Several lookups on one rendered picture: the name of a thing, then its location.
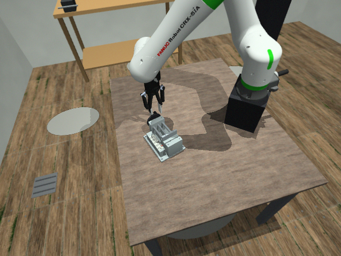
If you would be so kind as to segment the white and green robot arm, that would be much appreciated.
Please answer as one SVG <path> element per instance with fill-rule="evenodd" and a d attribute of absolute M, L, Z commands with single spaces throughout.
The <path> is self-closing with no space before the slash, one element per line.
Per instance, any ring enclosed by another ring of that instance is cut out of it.
<path fill-rule="evenodd" d="M 282 48 L 261 26 L 253 0 L 175 0 L 153 35 L 136 42 L 129 64 L 131 76 L 140 83 L 159 82 L 168 58 L 222 2 L 232 41 L 243 60 L 237 94 L 247 101 L 260 101 L 269 91 L 277 91 L 278 76 L 289 70 L 275 71 Z"/>

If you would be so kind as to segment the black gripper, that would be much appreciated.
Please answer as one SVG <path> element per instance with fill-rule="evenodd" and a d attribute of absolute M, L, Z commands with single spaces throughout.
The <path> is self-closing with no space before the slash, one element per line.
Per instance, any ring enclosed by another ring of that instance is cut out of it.
<path fill-rule="evenodd" d="M 141 97 L 143 99 L 144 107 L 149 110 L 150 115 L 153 115 L 152 112 L 152 98 L 154 95 L 156 95 L 157 101 L 158 101 L 158 110 L 160 113 L 162 113 L 162 102 L 165 101 L 165 95 L 164 90 L 165 87 L 163 85 L 160 85 L 159 82 L 155 84 L 146 84 L 144 83 L 144 93 L 141 93 Z M 159 90 L 160 90 L 160 96 L 159 96 Z M 148 95 L 148 103 L 146 99 L 146 94 Z"/>

